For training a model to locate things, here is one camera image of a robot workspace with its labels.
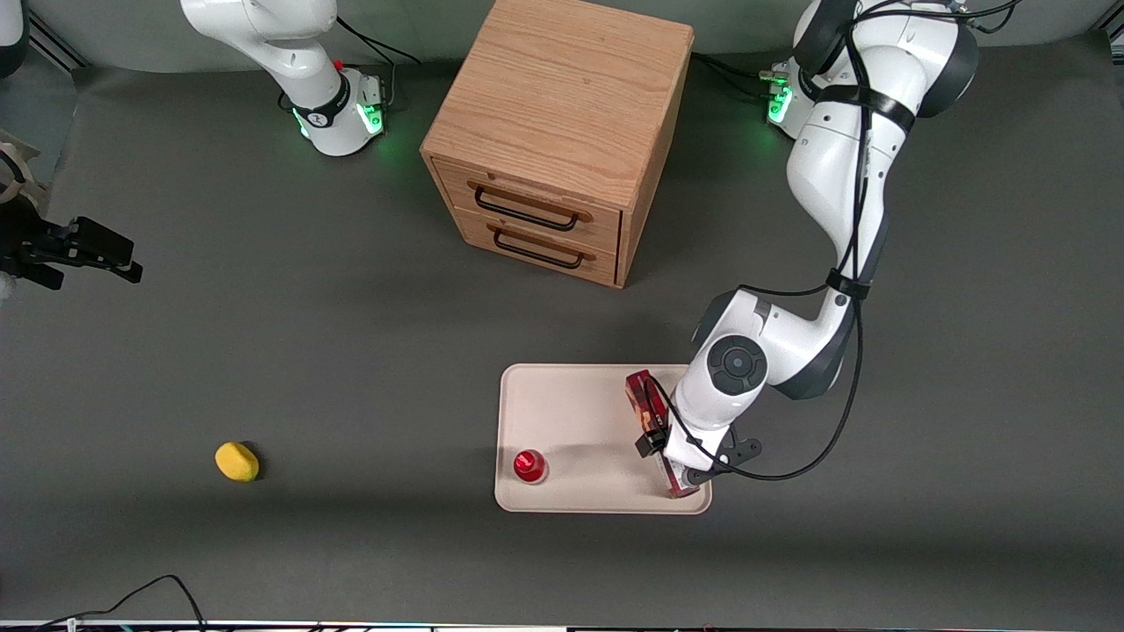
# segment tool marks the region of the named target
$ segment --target gray table surface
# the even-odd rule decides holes
[[[417,153],[454,70],[404,66],[389,134],[345,159],[300,138],[265,73],[79,75],[52,216],[124,232],[145,278],[73,271],[3,307],[0,616],[176,572],[211,619],[1124,626],[1124,116],[1103,36],[987,49],[917,125],[835,453],[785,484],[720,479],[691,518],[502,512],[499,377],[686,362],[713,296],[818,283],[831,247],[788,191],[789,141],[694,65],[615,291],[461,241]],[[767,392],[738,422],[754,469],[812,458],[844,395]],[[230,440],[260,445],[265,480],[218,473]],[[165,586],[120,615],[189,611]]]

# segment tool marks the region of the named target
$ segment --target green led light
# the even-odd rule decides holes
[[[788,114],[788,105],[792,102],[792,89],[788,85],[769,102],[769,120],[780,124]]]
[[[363,103],[355,103],[355,110],[359,111],[359,116],[363,119],[363,125],[366,126],[366,130],[371,133],[372,136],[382,132],[382,109],[378,106],[364,106]]]
[[[293,110],[292,110],[292,116],[293,116],[293,118],[297,119],[297,125],[300,126],[300,135],[303,136],[303,137],[306,137],[306,138],[308,138],[308,129],[305,129],[305,121],[301,120],[300,115],[297,114],[297,109],[296,108],[293,108]]]

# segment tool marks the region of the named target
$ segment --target wooden cabinet top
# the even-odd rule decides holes
[[[628,209],[694,38],[578,0],[496,0],[422,150]]]

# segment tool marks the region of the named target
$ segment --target drawer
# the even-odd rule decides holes
[[[520,228],[501,226],[499,222],[479,213],[456,209],[453,211],[453,219],[464,241],[477,247],[595,283],[616,287],[615,254],[589,246],[575,247]]]
[[[504,219],[505,225],[546,238],[562,237],[602,252],[617,252],[620,214],[566,196],[536,191],[493,173],[439,159],[433,165],[453,206]]]

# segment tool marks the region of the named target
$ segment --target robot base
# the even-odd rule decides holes
[[[379,78],[368,76],[354,69],[344,69],[339,74],[351,84],[351,97],[330,127],[314,127],[293,111],[300,133],[311,141],[317,151],[329,156],[354,154],[386,128]]]

